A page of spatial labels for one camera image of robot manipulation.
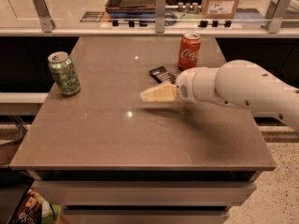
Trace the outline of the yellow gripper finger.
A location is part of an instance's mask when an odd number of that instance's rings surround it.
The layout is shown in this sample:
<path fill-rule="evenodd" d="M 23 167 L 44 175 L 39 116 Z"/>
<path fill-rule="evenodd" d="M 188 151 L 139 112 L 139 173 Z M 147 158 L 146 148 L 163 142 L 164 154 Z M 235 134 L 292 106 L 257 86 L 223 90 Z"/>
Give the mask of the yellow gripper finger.
<path fill-rule="evenodd" d="M 177 98 L 176 87 L 171 83 L 162 83 L 156 86 L 154 93 L 159 102 L 174 101 Z"/>
<path fill-rule="evenodd" d="M 140 93 L 140 98 L 144 102 L 155 102 L 156 94 L 155 91 L 145 90 Z"/>

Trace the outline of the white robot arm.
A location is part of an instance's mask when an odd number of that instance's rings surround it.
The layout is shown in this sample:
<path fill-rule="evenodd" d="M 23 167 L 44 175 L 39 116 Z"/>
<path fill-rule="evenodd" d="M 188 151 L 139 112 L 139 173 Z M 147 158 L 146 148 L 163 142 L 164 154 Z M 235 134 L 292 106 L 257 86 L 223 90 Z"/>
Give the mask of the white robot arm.
<path fill-rule="evenodd" d="M 279 120 L 299 132 L 299 92 L 260 65 L 230 61 L 219 68 L 194 67 L 174 83 L 163 82 L 140 93 L 145 102 L 212 103 L 247 109 Z"/>

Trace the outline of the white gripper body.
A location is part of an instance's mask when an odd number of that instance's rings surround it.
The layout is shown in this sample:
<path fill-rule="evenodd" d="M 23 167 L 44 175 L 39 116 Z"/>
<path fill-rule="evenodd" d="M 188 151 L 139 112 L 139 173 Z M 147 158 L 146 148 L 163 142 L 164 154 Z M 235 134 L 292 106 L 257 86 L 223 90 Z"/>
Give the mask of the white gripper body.
<path fill-rule="evenodd" d="M 196 103 L 197 99 L 193 93 L 193 80 L 198 73 L 196 68 L 191 68 L 181 72 L 176 78 L 176 88 L 178 97 L 185 102 Z"/>

